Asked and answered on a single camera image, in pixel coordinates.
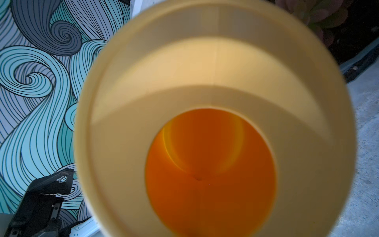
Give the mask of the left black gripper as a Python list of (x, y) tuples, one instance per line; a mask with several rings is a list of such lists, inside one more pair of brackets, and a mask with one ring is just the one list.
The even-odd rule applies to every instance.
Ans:
[(74, 170), (66, 168), (34, 180), (13, 215), (4, 233), (5, 237), (68, 237), (71, 229), (86, 220), (63, 227), (59, 218), (64, 198), (74, 182)]

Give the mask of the yellow watering can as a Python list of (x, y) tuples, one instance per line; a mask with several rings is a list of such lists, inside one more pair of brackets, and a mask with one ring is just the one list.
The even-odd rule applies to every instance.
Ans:
[(94, 62), (75, 162), (107, 237), (325, 237), (356, 162), (345, 80), (265, 1), (165, 1)]

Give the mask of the blue-grey flower pot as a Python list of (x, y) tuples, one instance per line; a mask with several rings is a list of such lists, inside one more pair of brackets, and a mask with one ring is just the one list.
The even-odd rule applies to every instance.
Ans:
[(356, 56), (347, 60), (340, 65), (346, 83), (350, 83), (357, 79), (379, 58), (379, 38), (375, 39)]

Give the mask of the pink succulent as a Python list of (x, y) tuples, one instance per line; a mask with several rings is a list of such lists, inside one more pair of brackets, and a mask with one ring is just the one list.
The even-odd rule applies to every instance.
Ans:
[(348, 17), (351, 0), (276, 0), (275, 5), (307, 25), (329, 47), (334, 42), (331, 29)]

